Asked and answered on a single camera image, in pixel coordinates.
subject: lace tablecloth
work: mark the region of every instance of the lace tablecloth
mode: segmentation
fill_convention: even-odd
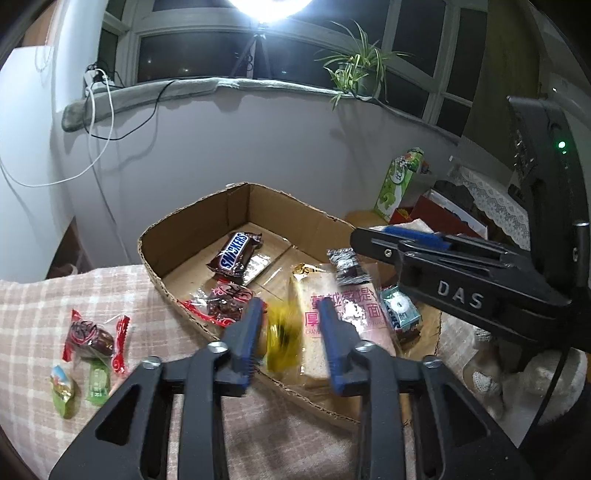
[[[506,192],[506,188],[481,173],[458,166],[450,174],[456,185],[464,185],[474,204],[524,250],[530,249],[527,212]]]

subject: small snack package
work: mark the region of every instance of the small snack package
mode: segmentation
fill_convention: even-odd
[[[102,325],[84,320],[72,310],[72,322],[68,328],[62,360],[98,359],[118,375],[127,373],[124,353],[129,328],[129,317],[119,315]]]
[[[107,367],[100,360],[91,360],[90,375],[88,379],[88,395],[86,399],[101,407],[109,398],[109,390],[111,389],[111,375],[109,367]]]
[[[267,306],[267,369],[275,374],[300,364],[302,321],[292,301]]]
[[[402,343],[418,337],[421,331],[421,314],[411,299],[398,286],[385,288],[381,293],[391,326]]]
[[[254,297],[252,290],[226,280],[218,280],[209,294],[198,290],[191,300],[179,301],[188,311],[218,327],[225,328],[242,317]]]
[[[361,267],[357,255],[352,248],[328,250],[330,263],[336,268],[338,285],[357,285],[371,282],[369,274]]]
[[[74,396],[76,387],[74,381],[66,375],[63,369],[56,365],[51,369],[51,396],[53,404],[60,416],[70,419],[73,415]]]
[[[250,232],[230,233],[226,245],[207,264],[207,267],[222,278],[243,284],[252,254],[261,246],[262,235]]]

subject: potted plant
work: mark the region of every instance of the potted plant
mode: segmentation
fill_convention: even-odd
[[[344,29],[356,45],[356,51],[353,54],[334,51],[328,57],[316,59],[316,61],[324,62],[323,67],[330,73],[330,77],[339,90],[339,93],[330,99],[334,110],[341,97],[348,93],[352,93],[354,97],[374,97],[386,75],[384,61],[395,55],[400,57],[408,57],[410,55],[400,51],[382,53],[376,47],[379,40],[370,44],[367,33],[364,32],[357,22],[355,22],[355,25],[357,25],[359,30],[359,39],[344,25],[338,22],[333,23]],[[333,70],[329,68],[330,65],[334,64],[337,65],[337,69]]]

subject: bread package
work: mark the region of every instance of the bread package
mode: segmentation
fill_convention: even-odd
[[[303,323],[300,382],[308,387],[326,385],[329,371],[320,334],[317,302],[330,297],[339,317],[353,324],[364,340],[377,343],[395,356],[391,330],[379,296],[371,282],[339,287],[334,273],[312,265],[293,269],[290,295],[298,306]]]

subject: red candy wrapper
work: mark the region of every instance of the red candy wrapper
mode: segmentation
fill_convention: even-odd
[[[252,290],[246,287],[219,280],[208,296],[199,290],[191,300],[179,303],[205,322],[227,327],[240,320],[244,307],[253,296]]]
[[[64,342],[62,360],[71,362],[76,358],[98,358],[112,368],[114,373],[125,375],[127,370],[124,353],[129,317],[120,315],[114,326],[107,325],[109,322],[110,320],[104,325],[98,325],[84,320],[80,313],[72,310],[72,322]]]

